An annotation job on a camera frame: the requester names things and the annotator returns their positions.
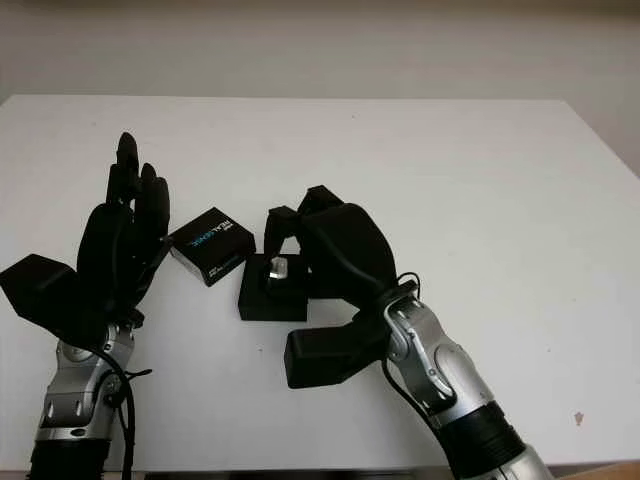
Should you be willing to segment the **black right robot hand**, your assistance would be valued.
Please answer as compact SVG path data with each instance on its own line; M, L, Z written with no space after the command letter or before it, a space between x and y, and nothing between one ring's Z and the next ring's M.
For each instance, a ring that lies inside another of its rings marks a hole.
M391 247L363 207L324 185L300 205L268 211L261 268L268 297L301 310L311 298L342 300L358 310L397 286Z

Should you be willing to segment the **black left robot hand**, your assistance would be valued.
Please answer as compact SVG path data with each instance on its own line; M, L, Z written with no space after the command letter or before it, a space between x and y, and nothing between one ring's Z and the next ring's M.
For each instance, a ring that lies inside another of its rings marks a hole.
M142 326L137 306L169 252L169 219L167 181L151 164L139 163L135 138L122 133L105 201L89 216L76 263L91 303L109 321Z

